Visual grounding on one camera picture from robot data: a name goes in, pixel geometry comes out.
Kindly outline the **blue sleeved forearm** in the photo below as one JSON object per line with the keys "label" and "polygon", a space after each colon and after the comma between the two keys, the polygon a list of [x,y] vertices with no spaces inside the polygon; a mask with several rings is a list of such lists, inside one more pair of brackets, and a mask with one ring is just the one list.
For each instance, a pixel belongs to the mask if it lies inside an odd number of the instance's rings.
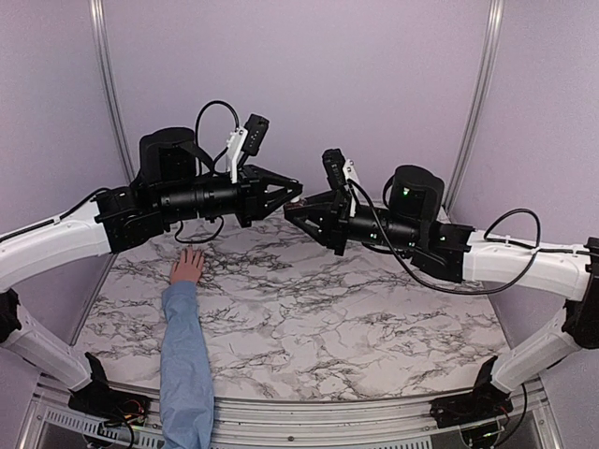
{"label": "blue sleeved forearm", "polygon": [[167,321],[160,360],[160,419],[167,448],[209,448],[214,389],[197,313],[197,287],[179,281],[162,296]]}

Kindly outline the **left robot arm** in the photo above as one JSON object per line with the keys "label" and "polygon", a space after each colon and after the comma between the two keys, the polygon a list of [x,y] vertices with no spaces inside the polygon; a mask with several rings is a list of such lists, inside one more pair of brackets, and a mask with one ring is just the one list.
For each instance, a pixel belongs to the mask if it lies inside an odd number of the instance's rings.
{"label": "left robot arm", "polygon": [[213,171],[194,130],[168,127],[141,138],[139,172],[128,185],[99,188],[70,210],[1,237],[1,346],[58,380],[70,407],[112,417],[126,394],[112,389],[97,357],[65,343],[25,308],[18,283],[81,260],[124,253],[172,225],[232,214],[242,227],[302,192],[299,181],[247,164],[266,129],[246,124],[226,142],[226,172]]}

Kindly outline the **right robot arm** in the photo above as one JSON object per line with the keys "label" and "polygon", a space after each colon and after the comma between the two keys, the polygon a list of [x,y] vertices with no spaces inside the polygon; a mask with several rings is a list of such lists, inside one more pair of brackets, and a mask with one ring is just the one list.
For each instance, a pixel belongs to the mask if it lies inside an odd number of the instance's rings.
{"label": "right robot arm", "polygon": [[343,254],[353,240],[391,253],[416,282],[430,289],[444,281],[489,282],[492,294],[519,285],[565,299],[540,330],[486,361],[471,391],[431,403],[438,427],[508,413],[511,393],[535,374],[577,351],[597,348],[597,239],[582,245],[543,244],[442,223],[438,213],[444,183],[422,167],[395,170],[384,189],[383,208],[358,203],[362,191],[349,165],[331,165],[328,178],[327,192],[288,203],[284,214],[336,254]]}

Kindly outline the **red nail polish bottle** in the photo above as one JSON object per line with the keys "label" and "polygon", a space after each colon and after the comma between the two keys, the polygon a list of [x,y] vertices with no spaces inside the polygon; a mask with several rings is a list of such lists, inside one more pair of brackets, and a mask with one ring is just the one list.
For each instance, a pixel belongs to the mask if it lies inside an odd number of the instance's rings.
{"label": "red nail polish bottle", "polygon": [[288,203],[285,204],[285,207],[287,209],[294,209],[294,208],[299,208],[305,205],[305,199],[304,198],[294,198],[292,201],[289,201]]}

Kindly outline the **mannequin hand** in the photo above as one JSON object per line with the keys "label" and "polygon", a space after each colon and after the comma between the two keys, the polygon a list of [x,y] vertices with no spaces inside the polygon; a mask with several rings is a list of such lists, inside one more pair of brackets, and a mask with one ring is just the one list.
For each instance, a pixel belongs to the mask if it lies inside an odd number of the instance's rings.
{"label": "mannequin hand", "polygon": [[179,260],[176,261],[169,275],[169,283],[191,282],[198,284],[203,273],[204,253],[187,247],[181,251]]}

